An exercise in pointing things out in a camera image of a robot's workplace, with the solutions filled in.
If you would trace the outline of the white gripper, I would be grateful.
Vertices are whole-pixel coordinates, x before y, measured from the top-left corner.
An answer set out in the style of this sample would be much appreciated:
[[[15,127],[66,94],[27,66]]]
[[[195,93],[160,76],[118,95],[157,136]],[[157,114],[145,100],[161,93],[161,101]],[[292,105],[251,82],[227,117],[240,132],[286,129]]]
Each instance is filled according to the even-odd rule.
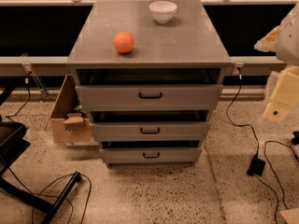
[[[275,52],[279,27],[273,28],[258,40],[254,48],[261,52]],[[281,72],[273,71],[265,88],[263,118],[270,122],[283,121],[290,110],[299,104],[299,67],[287,66]]]

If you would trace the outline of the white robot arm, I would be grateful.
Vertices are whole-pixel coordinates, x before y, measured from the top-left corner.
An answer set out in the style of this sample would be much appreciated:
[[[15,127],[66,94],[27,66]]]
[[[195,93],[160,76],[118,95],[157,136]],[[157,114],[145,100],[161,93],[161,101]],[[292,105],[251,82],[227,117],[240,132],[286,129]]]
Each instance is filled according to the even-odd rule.
[[[287,64],[278,74],[263,112],[264,119],[280,122],[299,104],[299,3],[279,26],[258,40],[254,48],[262,52],[273,51],[278,60]]]

